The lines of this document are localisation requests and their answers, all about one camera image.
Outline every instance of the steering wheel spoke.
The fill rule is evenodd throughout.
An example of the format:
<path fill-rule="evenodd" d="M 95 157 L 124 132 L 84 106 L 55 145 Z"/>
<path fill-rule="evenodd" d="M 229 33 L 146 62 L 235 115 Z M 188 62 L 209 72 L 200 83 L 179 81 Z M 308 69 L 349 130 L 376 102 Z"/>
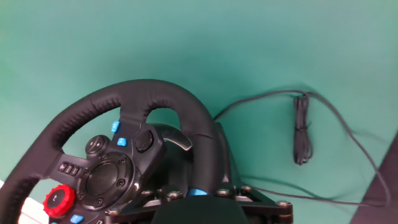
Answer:
<path fill-rule="evenodd" d="M 48 178 L 76 188 L 79 177 L 87 175 L 85 174 L 87 167 L 88 161 L 86 159 L 63 153 L 52 170 L 49 171 Z"/>
<path fill-rule="evenodd" d="M 140 123 L 121 108 L 120 119 L 109 144 L 113 151 L 127 154 L 134 162 L 143 179 L 149 178 L 165 156 L 164 140 L 150 124 Z"/>

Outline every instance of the green surface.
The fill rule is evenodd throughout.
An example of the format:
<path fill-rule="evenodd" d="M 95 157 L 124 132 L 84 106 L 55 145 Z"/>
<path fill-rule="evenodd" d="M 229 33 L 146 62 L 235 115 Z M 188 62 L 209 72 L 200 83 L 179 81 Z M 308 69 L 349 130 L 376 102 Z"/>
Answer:
<path fill-rule="evenodd" d="M 398 125 L 397 21 L 397 1 L 0 0 L 0 179 L 69 104 L 137 78 L 179 84 L 212 114 L 266 90 L 313 88 L 380 164 Z M 116 119 L 118 111 L 95 119 L 65 151 L 83 157 Z M 374 175 L 368 161 L 316 100 L 308 120 L 315 156 L 301 167 L 292 160 L 291 97 L 249 103 L 221 122 L 248 183 L 360 201 Z M 167 110 L 150 121 L 178 123 Z M 43 201 L 54 185 L 42 181 L 31 197 Z M 356 210 L 291 201 L 298 224 L 349 223 Z"/>

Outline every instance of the blue accent ring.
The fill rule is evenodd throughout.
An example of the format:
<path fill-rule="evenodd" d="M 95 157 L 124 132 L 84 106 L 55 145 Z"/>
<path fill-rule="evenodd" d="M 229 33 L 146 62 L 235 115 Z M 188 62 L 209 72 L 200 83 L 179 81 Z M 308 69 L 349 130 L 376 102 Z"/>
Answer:
<path fill-rule="evenodd" d="M 188 191 L 187 197 L 196 196 L 196 195 L 209 195 L 209 194 L 199 189 L 190 189 Z"/>

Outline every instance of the racing wheel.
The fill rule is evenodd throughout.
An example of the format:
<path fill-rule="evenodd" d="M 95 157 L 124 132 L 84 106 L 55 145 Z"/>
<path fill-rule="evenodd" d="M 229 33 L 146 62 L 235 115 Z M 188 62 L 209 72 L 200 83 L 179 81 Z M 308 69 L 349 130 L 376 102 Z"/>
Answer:
<path fill-rule="evenodd" d="M 86 159 L 63 152 L 75 131 L 117 107 L 120 119 L 109 125 L 112 139 L 95 136 L 88 141 Z M 193 145 L 188 195 L 215 194 L 224 175 L 223 155 L 207 109 L 172 83 L 133 80 L 89 94 L 49 123 L 0 189 L 0 223 L 18 222 L 24 200 L 42 179 L 61 183 L 44 202 L 56 224 L 101 224 L 104 211 L 123 208 L 140 197 L 167 150 L 159 129 L 146 123 L 156 108 L 176 111 L 181 132 Z"/>

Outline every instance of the button cluster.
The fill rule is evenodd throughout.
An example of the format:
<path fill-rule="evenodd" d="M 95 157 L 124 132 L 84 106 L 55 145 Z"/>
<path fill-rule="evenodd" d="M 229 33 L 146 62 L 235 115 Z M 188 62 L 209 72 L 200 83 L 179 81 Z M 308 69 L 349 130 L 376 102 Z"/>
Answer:
<path fill-rule="evenodd" d="M 116 133 L 118 131 L 118 129 L 119 129 L 119 126 L 120 126 L 120 121 L 113 122 L 111 131 L 113 133 Z M 118 146 L 126 147 L 127 146 L 127 139 L 119 138 L 118 139 Z"/>
<path fill-rule="evenodd" d="M 66 162 L 64 162 L 63 164 L 60 165 L 58 171 L 74 177 L 77 175 L 77 173 L 79 173 L 80 167 L 74 166 L 73 164 L 67 164 Z"/>

